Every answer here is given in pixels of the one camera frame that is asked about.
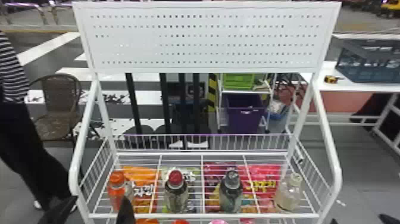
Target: green crate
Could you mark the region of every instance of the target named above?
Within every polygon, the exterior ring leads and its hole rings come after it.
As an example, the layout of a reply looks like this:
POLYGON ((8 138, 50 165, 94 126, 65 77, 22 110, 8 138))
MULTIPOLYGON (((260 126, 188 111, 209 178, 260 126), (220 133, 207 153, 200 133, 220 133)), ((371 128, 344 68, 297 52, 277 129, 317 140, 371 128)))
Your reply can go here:
POLYGON ((224 73, 224 89, 251 90, 255 74, 224 73))

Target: white shoe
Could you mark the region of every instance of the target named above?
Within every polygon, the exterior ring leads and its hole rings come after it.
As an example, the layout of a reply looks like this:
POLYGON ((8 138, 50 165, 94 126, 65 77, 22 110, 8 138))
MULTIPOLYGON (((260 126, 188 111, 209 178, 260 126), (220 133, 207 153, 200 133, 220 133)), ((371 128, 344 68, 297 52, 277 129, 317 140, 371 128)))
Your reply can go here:
MULTIPOLYGON (((40 203, 39 203, 37 200, 35 200, 35 201, 33 202, 33 206, 35 207, 36 210, 43 210, 43 209, 42 209, 42 206, 40 205, 40 203)), ((74 207, 72 207, 72 209, 71 209, 71 213, 73 213, 74 211, 76 211, 77 208, 78 208, 78 207, 77 207, 76 204, 75 204, 74 207)))
POLYGON ((40 203, 39 203, 37 200, 35 200, 35 201, 33 202, 33 206, 34 206, 35 209, 37 209, 37 210, 42 210, 42 206, 40 205, 40 203))

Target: yellow and black striped pole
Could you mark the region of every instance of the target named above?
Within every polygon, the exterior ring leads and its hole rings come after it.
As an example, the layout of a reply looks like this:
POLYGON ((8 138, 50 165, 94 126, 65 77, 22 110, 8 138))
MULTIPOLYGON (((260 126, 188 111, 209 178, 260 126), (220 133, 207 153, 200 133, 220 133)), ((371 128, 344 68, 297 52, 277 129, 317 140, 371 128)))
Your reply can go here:
POLYGON ((217 75, 208 74, 208 112, 215 112, 217 104, 217 75))

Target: purple bin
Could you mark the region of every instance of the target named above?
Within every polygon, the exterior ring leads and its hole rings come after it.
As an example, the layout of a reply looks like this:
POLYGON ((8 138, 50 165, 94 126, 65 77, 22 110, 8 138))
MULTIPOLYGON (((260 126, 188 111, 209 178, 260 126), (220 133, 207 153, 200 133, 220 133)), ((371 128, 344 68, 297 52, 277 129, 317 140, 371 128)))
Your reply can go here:
POLYGON ((229 133, 257 133, 264 107, 258 94, 229 94, 227 96, 229 133))

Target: black pole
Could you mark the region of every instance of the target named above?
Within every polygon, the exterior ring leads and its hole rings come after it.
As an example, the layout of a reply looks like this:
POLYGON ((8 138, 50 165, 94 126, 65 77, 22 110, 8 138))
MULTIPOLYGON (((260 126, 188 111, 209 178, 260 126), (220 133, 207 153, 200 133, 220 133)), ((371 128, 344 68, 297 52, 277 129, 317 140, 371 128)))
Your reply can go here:
POLYGON ((140 115, 138 109, 138 102, 136 101, 135 84, 133 83, 132 73, 125 73, 126 83, 128 85, 128 92, 130 98, 130 106, 132 108, 132 115, 135 120, 136 134, 142 134, 142 125, 140 123, 140 115))
POLYGON ((180 120, 182 134, 186 134, 186 83, 185 74, 179 73, 179 88, 180 88, 180 120))
POLYGON ((195 115, 195 133, 200 132, 200 77, 199 73, 193 74, 193 91, 194 91, 194 101, 193 101, 193 112, 195 115))
POLYGON ((171 134, 170 104, 168 102, 168 87, 165 73, 160 73, 162 109, 164 110, 164 125, 167 134, 171 134))

